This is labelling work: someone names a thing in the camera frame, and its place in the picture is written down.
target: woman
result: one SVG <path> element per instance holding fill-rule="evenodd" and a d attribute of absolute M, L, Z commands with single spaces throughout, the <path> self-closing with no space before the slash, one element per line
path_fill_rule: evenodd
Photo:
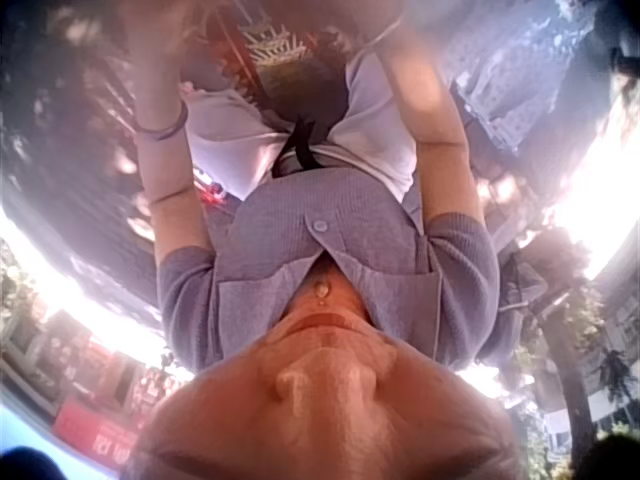
<path fill-rule="evenodd" d="M 187 121 L 189 9 L 166 5 L 127 15 L 140 171 L 167 339 L 198 376 L 125 478 L 516 477 L 504 413 L 447 369 L 491 333 L 498 267 L 464 129 L 401 2 L 336 6 L 367 53 L 345 119 L 293 152 L 233 92 L 189 100 Z M 245 199 L 217 250 L 192 156 Z M 270 178 L 276 161 L 294 173 Z M 425 235 L 400 204 L 416 167 Z"/>

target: button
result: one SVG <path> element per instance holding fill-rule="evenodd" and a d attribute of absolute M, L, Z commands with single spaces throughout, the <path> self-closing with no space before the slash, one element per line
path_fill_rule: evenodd
<path fill-rule="evenodd" d="M 313 222 L 313 229 L 318 233 L 325 233 L 329 230 L 329 225 L 327 225 L 327 222 L 325 221 L 317 220 Z"/>

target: red sign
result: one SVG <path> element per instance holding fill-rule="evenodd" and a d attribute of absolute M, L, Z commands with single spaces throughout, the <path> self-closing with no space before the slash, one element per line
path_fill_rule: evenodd
<path fill-rule="evenodd" d="M 120 470 L 138 439 L 134 429 L 106 418 L 88 404 L 67 397 L 53 432 L 85 456 L 105 467 Z"/>

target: sweater sleeve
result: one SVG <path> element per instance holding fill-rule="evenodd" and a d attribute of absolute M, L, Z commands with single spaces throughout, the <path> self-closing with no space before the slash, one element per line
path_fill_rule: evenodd
<path fill-rule="evenodd" d="M 215 255 L 189 247 L 158 268 L 158 297 L 167 343 L 186 368 L 197 372 L 216 360 Z"/>
<path fill-rule="evenodd" d="M 493 330 L 498 259 L 487 229 L 466 215 L 441 215 L 425 230 L 431 269 L 442 278 L 436 359 L 461 369 L 476 358 Z"/>

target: hand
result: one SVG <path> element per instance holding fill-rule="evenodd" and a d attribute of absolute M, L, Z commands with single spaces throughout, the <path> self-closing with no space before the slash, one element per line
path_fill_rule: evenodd
<path fill-rule="evenodd" d="M 179 59 L 189 36 L 195 0 L 121 0 L 131 54 L 136 60 Z"/>

